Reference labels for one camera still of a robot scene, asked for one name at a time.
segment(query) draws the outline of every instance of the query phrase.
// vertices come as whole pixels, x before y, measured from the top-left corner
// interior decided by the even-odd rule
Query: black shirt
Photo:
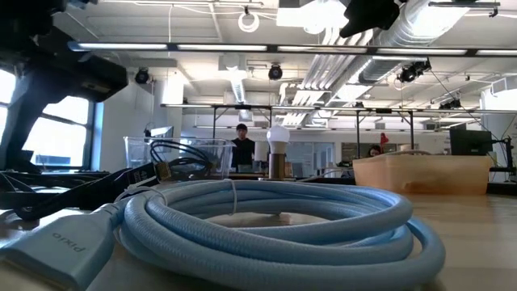
[[[252,154],[255,152],[255,142],[249,138],[241,141],[236,138],[232,140],[236,147],[233,148],[232,167],[238,165],[253,165]]]

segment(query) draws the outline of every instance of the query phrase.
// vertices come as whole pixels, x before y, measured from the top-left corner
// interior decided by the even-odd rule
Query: computer monitor
[[[486,156],[493,151],[492,133],[489,131],[452,129],[452,155]]]

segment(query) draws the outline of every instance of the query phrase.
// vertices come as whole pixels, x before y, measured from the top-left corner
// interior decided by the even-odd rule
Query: desk
[[[420,291],[514,291],[517,286],[517,200],[505,196],[409,196],[414,213],[429,223],[447,249],[445,268],[435,282]],[[59,216],[39,223],[20,221],[12,212],[0,213],[0,246]],[[277,226],[318,221],[296,214],[268,216],[240,213],[212,219],[226,226]],[[88,291],[229,290],[226,287],[178,276],[133,258],[117,246],[111,260]]]

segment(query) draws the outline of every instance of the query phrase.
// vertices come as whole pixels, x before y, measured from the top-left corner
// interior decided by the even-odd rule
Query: light bulb
[[[285,154],[285,148],[289,142],[289,130],[284,126],[275,125],[267,132],[267,141],[272,154]]]

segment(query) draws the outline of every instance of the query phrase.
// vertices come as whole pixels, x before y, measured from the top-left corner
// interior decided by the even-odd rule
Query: man
[[[237,138],[232,140],[236,147],[233,148],[232,167],[237,171],[239,165],[252,166],[255,143],[246,137],[248,127],[245,124],[237,125]]]

